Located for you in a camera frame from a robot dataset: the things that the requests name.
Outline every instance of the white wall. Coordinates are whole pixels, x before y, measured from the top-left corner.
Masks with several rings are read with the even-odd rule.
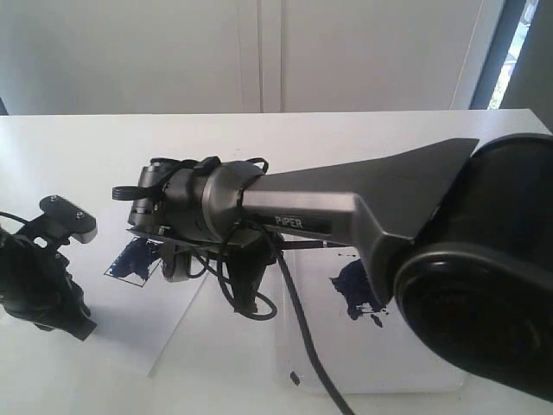
[[[11,114],[466,108],[503,0],[0,0]]]

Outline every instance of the paper sheet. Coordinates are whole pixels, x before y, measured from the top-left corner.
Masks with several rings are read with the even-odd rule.
[[[98,235],[91,243],[81,245],[72,239],[71,245],[63,246],[60,251],[71,261],[67,270],[85,292],[91,319],[98,325],[84,342],[73,339],[72,347],[87,358],[109,359],[126,370],[146,375],[204,277],[168,283],[161,266],[157,266],[141,287],[105,275],[113,260],[134,238],[126,231],[129,209],[129,203],[113,202],[110,208],[95,215]],[[193,272],[199,269],[200,265],[194,264]],[[45,332],[44,335],[69,334]]]

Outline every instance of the blue paint stain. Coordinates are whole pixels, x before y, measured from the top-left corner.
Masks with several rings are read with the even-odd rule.
[[[370,314],[374,323],[380,328],[383,327],[382,320],[376,313],[382,312],[385,315],[389,313],[372,293],[365,267],[360,259],[346,265],[337,278],[330,278],[330,280],[334,288],[346,299],[347,314],[352,320],[357,320],[364,314]]]
[[[159,259],[159,245],[145,238],[133,239],[111,264],[110,275],[125,278],[132,273],[143,281],[149,278],[149,266]]]

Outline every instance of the blue ink mark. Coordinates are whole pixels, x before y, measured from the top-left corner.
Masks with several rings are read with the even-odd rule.
[[[113,261],[109,275],[114,278],[125,278],[135,273],[143,281],[147,281],[149,266],[159,258],[159,244],[145,238],[133,239]]]
[[[365,267],[360,259],[346,265],[337,278],[330,278],[330,280],[334,288],[346,299],[347,314],[352,320],[357,320],[364,314],[370,314],[374,323],[380,328],[383,327],[382,321],[376,316],[376,313],[382,312],[386,316],[390,313],[372,293]]]

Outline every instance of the white table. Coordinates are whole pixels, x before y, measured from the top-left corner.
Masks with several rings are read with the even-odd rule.
[[[94,214],[111,203],[111,186],[136,183],[153,156],[264,156],[277,172],[390,155],[450,137],[523,131],[547,132],[526,110],[3,117],[0,209],[32,218],[44,195],[59,194]],[[265,281],[264,291],[277,292],[279,284]],[[276,324],[235,316],[209,278],[149,378],[79,358],[66,336],[0,326],[0,413],[337,413],[326,396],[300,392],[279,375]],[[346,398],[358,414],[553,409],[474,376],[457,393]]]

